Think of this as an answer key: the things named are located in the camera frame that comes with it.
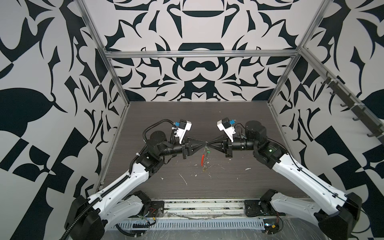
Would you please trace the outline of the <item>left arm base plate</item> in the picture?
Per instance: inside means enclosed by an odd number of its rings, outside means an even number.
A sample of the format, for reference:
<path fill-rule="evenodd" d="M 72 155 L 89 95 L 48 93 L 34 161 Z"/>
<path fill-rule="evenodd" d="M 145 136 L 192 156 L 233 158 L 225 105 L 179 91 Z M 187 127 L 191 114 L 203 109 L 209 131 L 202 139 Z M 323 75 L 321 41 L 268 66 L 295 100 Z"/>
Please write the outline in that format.
<path fill-rule="evenodd" d="M 140 212 L 141 216 L 146 218 L 153 218 L 159 214 L 162 214 L 164 210 L 165 202 L 164 201 L 150 201 L 144 203 L 143 208 Z"/>

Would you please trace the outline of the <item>small circuit board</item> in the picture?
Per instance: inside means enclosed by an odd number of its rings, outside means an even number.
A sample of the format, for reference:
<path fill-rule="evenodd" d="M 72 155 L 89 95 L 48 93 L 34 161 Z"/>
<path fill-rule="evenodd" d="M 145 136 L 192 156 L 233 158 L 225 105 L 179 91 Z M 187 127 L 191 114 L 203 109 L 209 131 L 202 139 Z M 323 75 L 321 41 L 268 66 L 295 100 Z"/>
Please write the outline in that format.
<path fill-rule="evenodd" d="M 264 230 L 263 233 L 267 235 L 275 235 L 284 228 L 284 221 L 277 217 L 274 219 L 263 219 Z"/>

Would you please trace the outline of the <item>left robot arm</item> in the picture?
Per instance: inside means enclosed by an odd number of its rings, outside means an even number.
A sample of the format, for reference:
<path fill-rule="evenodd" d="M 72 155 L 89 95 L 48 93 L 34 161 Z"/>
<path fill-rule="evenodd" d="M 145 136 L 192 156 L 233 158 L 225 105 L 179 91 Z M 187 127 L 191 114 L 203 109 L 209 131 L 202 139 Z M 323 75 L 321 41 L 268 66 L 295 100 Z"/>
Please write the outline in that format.
<path fill-rule="evenodd" d="M 145 215 L 150 198 L 141 191 L 132 191 L 152 177 L 165 163 L 166 156 L 181 154 L 184 158 L 206 146 L 205 141 L 187 138 L 170 141 L 162 131 L 144 139 L 145 146 L 130 163 L 129 170 L 107 187 L 85 198 L 77 197 L 65 222 L 63 240 L 100 240 L 105 232 L 126 217 Z"/>

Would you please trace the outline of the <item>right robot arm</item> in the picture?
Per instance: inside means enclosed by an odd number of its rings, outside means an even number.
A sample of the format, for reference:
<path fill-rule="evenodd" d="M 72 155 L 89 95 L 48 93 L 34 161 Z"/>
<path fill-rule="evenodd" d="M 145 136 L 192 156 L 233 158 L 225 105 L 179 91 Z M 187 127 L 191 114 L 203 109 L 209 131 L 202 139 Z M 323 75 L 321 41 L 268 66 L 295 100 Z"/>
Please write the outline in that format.
<path fill-rule="evenodd" d="M 261 198 L 279 213 L 305 220 L 331 240 L 347 240 L 360 219 L 362 199 L 355 193 L 345 193 L 325 182 L 301 165 L 280 143 L 268 138 L 267 129 L 258 121 L 248 121 L 243 135 L 236 134 L 236 122 L 219 120 L 224 132 L 208 143 L 231 158 L 234 151 L 252 151 L 254 158 L 270 170 L 284 176 L 307 194 L 311 201 L 302 201 L 268 190 Z"/>

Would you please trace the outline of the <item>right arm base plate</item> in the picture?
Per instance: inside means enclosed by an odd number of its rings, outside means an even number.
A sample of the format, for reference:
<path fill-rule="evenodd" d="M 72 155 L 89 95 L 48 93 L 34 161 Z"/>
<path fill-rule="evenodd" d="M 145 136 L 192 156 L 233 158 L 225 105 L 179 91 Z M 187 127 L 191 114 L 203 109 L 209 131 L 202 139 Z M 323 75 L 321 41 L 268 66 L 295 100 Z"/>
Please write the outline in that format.
<path fill-rule="evenodd" d="M 286 216 L 285 213 L 277 212 L 270 202 L 261 200 L 245 200 L 245 214 L 249 218 Z"/>

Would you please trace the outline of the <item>black wall hook rail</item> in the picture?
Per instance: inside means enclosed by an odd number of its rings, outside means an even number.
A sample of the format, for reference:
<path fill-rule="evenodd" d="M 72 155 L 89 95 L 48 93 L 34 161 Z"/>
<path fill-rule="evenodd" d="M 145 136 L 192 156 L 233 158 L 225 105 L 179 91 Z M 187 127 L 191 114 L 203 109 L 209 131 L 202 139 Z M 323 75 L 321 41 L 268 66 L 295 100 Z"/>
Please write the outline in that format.
<path fill-rule="evenodd" d="M 378 139 L 382 145 L 384 144 L 384 123 L 380 120 L 372 111 L 368 108 L 366 104 L 364 104 L 358 97 L 353 94 L 345 84 L 339 79 L 333 79 L 332 76 L 329 75 L 329 72 L 325 74 L 320 74 L 320 76 L 324 79 L 322 82 L 322 86 L 327 86 L 327 88 L 331 89 L 329 111 L 331 113 L 331 105 L 332 101 L 335 97 L 342 101 L 340 107 L 347 111 L 352 111 L 355 115 L 353 120 L 355 122 L 362 122 L 365 127 L 371 132 L 367 134 L 367 137 Z"/>

